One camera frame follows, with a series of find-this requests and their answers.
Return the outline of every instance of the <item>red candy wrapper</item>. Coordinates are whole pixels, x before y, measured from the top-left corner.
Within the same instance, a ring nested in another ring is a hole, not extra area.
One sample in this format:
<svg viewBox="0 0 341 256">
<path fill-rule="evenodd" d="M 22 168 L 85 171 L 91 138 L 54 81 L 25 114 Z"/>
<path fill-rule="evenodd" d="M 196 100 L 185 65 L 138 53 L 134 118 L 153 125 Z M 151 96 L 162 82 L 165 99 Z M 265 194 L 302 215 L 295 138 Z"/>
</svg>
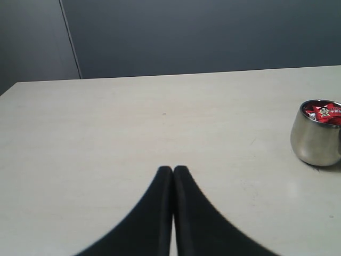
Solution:
<svg viewBox="0 0 341 256">
<path fill-rule="evenodd" d="M 327 124 L 341 124 L 341 107 L 339 105 L 333 103 L 321 105 L 321 102 L 311 102 L 304 111 L 312 120 Z"/>
</svg>

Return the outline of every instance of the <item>white table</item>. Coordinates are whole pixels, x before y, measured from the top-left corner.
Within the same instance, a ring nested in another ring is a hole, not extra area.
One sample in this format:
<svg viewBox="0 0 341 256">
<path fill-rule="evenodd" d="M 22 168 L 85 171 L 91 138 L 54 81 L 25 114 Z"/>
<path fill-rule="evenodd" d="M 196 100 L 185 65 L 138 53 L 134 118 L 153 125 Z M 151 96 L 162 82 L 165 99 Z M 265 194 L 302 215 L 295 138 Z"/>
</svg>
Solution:
<svg viewBox="0 0 341 256">
<path fill-rule="evenodd" d="M 289 136 L 340 81 L 333 66 L 17 83 L 0 97 L 0 255 L 77 253 L 178 164 L 266 247 L 339 255 L 341 166 L 305 165 Z"/>
</svg>

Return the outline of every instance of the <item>metal cup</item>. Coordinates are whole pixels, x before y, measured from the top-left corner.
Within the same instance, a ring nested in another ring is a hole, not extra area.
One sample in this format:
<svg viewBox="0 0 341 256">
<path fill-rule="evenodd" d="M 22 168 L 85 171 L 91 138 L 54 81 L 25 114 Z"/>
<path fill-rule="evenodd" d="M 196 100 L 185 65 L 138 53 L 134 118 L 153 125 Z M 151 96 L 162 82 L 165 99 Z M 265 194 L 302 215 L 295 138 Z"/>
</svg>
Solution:
<svg viewBox="0 0 341 256">
<path fill-rule="evenodd" d="M 297 157 L 308 164 L 336 164 L 341 160 L 341 125 L 310 119 L 304 113 L 304 107 L 312 101 L 319 101 L 323 105 L 333 103 L 341 107 L 341 104 L 329 100 L 309 100 L 302 103 L 291 130 L 291 147 Z"/>
</svg>

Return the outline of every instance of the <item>gray wall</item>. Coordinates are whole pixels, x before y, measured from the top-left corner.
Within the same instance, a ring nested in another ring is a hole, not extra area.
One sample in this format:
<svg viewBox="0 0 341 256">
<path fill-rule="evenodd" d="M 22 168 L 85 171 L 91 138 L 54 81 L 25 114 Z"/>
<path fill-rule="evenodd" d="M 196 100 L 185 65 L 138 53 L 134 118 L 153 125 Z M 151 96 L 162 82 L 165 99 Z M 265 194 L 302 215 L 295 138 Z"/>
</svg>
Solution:
<svg viewBox="0 0 341 256">
<path fill-rule="evenodd" d="M 341 64 L 340 0 L 62 0 L 85 78 Z"/>
<path fill-rule="evenodd" d="M 16 82 L 78 79 L 58 0 L 0 0 L 0 94 Z"/>
</svg>

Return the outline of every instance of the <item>black object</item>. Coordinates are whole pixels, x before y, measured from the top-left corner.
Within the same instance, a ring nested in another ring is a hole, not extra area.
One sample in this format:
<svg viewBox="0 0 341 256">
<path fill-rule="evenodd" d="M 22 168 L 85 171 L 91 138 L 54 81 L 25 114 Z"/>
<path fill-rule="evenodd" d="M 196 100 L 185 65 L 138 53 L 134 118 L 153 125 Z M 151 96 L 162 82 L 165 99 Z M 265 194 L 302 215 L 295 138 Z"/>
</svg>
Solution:
<svg viewBox="0 0 341 256">
<path fill-rule="evenodd" d="M 230 224 L 200 191 L 186 166 L 174 170 L 179 256 L 275 256 Z"/>
<path fill-rule="evenodd" d="M 168 256 L 172 232 L 170 167 L 160 167 L 128 216 L 78 256 Z"/>
</svg>

